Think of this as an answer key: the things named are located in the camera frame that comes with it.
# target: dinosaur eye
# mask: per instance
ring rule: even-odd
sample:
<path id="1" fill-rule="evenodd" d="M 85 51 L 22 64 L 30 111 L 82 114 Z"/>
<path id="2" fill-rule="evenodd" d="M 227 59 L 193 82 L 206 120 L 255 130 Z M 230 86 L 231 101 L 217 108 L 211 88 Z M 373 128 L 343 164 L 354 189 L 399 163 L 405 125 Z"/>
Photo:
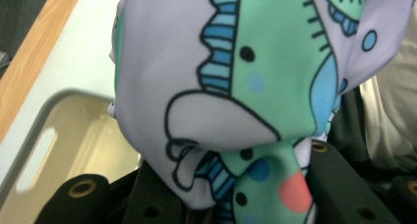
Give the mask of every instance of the dinosaur eye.
<path id="1" fill-rule="evenodd" d="M 253 156 L 254 150 L 252 150 L 252 148 L 240 150 L 240 157 L 245 161 L 251 160 Z"/>
<path id="2" fill-rule="evenodd" d="M 255 52 L 249 46 L 243 46 L 240 49 L 240 57 L 247 62 L 254 62 Z"/>
<path id="3" fill-rule="evenodd" d="M 236 194 L 236 202 L 241 206 L 245 206 L 248 203 L 248 199 L 246 198 L 245 194 L 238 193 Z"/>

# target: wooden surface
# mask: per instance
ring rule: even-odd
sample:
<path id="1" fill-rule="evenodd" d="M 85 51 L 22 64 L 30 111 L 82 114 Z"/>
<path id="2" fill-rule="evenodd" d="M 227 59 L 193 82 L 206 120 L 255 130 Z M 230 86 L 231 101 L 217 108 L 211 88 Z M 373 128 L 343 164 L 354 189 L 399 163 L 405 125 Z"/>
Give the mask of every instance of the wooden surface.
<path id="1" fill-rule="evenodd" d="M 47 0 L 0 81 L 0 142 L 30 92 L 78 0 Z"/>

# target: pink spot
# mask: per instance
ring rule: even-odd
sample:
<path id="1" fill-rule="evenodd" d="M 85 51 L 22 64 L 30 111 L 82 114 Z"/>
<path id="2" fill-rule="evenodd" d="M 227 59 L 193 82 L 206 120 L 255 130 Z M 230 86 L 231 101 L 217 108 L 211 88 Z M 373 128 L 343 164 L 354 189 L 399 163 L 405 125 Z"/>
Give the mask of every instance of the pink spot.
<path id="1" fill-rule="evenodd" d="M 278 192 L 282 203 L 291 211 L 306 212 L 312 205 L 312 197 L 301 171 L 287 178 Z"/>

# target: beige plastic bin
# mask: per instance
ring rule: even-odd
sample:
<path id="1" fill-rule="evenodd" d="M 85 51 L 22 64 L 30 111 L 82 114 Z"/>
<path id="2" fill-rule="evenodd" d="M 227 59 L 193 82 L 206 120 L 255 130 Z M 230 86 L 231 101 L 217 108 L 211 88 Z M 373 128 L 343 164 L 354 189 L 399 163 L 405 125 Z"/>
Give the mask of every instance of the beige plastic bin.
<path id="1" fill-rule="evenodd" d="M 68 91 L 45 104 L 6 181 L 0 223 L 33 223 L 70 178 L 91 173 L 112 183 L 138 167 L 140 155 L 107 115 L 109 102 Z"/>

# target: black bolt hole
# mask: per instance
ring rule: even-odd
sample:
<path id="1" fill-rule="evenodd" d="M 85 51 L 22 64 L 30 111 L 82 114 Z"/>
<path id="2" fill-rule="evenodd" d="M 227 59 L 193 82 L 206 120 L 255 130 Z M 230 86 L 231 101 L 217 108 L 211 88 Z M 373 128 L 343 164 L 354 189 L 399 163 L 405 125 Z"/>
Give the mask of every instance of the black bolt hole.
<path id="1" fill-rule="evenodd" d="M 316 143 L 316 142 L 314 142 L 312 144 L 312 148 L 313 148 L 314 151 L 317 151 L 317 152 L 327 152 L 328 151 L 327 146 L 325 146 L 324 144 Z"/>
<path id="2" fill-rule="evenodd" d="M 153 217 L 158 216 L 159 213 L 160 212 L 159 212 L 159 209 L 157 207 L 149 206 L 144 211 L 144 217 L 146 217 L 146 218 L 153 218 Z"/>
<path id="3" fill-rule="evenodd" d="M 74 189 L 74 191 L 76 193 L 84 193 L 84 192 L 88 191 L 90 188 L 91 188 L 90 184 L 84 183 L 84 184 L 77 185 L 76 188 Z"/>
<path id="4" fill-rule="evenodd" d="M 417 181 L 409 181 L 407 185 L 408 191 L 417 196 Z"/>
<path id="5" fill-rule="evenodd" d="M 359 215 L 361 215 L 361 217 L 367 220 L 372 221 L 376 219 L 374 212 L 366 207 L 357 207 L 356 210 L 358 211 Z"/>

